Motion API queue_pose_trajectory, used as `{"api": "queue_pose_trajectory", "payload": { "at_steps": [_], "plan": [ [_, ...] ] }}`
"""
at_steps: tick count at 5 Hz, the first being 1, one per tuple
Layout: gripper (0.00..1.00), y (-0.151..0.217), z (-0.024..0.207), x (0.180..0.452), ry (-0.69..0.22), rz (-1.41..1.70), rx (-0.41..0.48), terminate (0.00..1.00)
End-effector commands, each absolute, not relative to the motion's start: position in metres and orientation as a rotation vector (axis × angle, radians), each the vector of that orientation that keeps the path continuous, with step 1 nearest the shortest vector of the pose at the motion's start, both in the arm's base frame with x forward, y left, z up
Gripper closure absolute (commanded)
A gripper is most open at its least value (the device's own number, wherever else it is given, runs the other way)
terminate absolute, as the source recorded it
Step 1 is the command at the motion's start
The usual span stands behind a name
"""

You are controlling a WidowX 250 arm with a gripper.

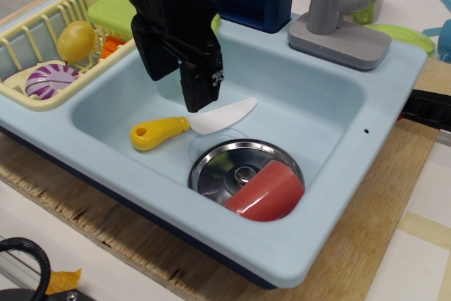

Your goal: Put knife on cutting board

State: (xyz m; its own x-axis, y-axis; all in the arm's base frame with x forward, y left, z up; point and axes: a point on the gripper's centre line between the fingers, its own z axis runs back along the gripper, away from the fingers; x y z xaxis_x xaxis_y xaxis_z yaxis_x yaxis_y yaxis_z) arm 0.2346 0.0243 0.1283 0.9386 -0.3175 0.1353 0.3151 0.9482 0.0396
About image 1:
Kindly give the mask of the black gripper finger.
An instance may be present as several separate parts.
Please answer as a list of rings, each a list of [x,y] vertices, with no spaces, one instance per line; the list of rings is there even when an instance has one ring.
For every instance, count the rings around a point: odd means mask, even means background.
[[[141,15],[133,17],[131,30],[144,67],[153,81],[159,81],[178,69],[177,58],[164,48],[160,36]]]
[[[193,63],[180,64],[180,83],[187,110],[196,113],[217,101],[223,79],[223,69],[204,72]]]

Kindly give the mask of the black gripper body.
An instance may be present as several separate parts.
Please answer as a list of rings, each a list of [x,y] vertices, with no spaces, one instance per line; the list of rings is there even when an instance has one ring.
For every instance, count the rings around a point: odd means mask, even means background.
[[[186,68],[188,80],[223,79],[221,47],[211,27],[220,0],[129,0],[132,33],[151,79]]]

